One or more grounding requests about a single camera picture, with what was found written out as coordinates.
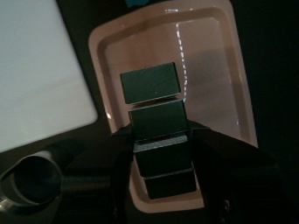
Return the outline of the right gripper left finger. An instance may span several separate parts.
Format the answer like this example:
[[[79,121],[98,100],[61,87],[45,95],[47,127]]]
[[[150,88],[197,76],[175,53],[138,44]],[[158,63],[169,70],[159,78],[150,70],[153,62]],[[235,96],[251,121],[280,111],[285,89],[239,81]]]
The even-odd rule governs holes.
[[[54,224],[127,224],[131,133],[130,125],[122,127],[69,166]]]

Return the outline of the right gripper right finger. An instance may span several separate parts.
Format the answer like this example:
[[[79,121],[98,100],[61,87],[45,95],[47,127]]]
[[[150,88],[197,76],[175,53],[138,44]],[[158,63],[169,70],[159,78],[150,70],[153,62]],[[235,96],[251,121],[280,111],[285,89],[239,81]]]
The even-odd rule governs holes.
[[[191,158],[210,224],[292,224],[274,159],[255,146],[191,122]]]

